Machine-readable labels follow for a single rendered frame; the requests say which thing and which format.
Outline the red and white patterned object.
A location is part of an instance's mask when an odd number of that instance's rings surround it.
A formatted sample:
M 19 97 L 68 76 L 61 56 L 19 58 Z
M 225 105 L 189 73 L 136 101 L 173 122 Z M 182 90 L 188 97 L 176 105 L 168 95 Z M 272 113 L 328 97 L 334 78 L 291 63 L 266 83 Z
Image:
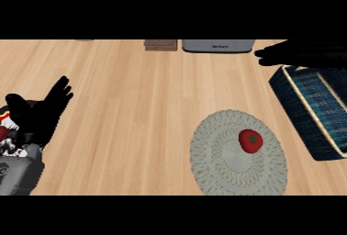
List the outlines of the red and white patterned object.
M 9 117 L 9 108 L 0 108 L 0 156 L 18 156 L 16 134 L 19 127 Z

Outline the round pale lace placemat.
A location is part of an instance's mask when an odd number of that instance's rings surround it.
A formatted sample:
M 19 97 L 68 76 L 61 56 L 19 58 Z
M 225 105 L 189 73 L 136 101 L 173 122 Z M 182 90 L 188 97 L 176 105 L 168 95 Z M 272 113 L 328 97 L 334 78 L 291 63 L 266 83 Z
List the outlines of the round pale lace placemat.
M 254 130 L 263 138 L 256 153 L 239 145 L 239 133 Z M 191 169 L 205 195 L 282 195 L 288 166 L 278 138 L 266 124 L 248 113 L 222 110 L 207 116 L 191 140 Z

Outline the grey appliance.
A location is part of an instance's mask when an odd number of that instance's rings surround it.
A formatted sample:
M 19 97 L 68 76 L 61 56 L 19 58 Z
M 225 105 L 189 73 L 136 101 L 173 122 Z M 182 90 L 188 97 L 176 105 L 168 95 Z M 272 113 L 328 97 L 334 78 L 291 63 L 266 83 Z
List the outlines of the grey appliance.
M 253 50 L 253 39 L 183 39 L 182 48 L 188 52 L 244 53 Z

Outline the blue woven basket, gold rim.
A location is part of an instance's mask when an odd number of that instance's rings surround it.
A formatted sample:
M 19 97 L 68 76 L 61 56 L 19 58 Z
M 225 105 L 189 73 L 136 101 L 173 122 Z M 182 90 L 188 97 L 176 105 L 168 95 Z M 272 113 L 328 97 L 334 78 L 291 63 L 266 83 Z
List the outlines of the blue woven basket, gold rim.
M 269 83 L 313 159 L 347 159 L 347 70 L 282 65 Z

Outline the brown wooden block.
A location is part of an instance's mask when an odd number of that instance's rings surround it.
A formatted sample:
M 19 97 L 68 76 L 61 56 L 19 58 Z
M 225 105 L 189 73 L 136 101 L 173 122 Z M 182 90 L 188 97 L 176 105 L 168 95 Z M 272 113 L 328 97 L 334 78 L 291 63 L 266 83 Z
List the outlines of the brown wooden block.
M 146 50 L 177 51 L 176 39 L 148 39 L 143 42 Z

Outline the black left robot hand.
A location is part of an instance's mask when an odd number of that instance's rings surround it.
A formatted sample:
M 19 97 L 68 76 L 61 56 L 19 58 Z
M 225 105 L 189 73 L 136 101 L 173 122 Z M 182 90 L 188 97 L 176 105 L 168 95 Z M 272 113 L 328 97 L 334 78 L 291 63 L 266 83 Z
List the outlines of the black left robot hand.
M 59 117 L 74 97 L 70 79 L 62 76 L 53 85 L 46 98 L 31 106 L 18 94 L 8 94 L 9 118 L 19 127 L 16 147 L 49 143 L 58 127 Z

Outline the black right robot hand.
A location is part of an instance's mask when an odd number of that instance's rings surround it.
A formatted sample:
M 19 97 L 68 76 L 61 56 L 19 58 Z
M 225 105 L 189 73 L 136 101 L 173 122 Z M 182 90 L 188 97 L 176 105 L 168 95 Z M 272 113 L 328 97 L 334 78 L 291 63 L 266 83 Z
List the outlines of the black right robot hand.
M 256 51 L 259 64 L 347 69 L 346 39 L 288 39 Z

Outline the red tomato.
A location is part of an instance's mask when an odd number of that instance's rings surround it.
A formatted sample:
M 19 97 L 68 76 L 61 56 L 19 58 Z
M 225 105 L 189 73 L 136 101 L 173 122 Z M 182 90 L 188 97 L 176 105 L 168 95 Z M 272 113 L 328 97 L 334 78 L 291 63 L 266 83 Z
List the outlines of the red tomato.
M 254 130 L 245 129 L 239 133 L 239 145 L 247 153 L 256 153 L 260 150 L 263 138 Z

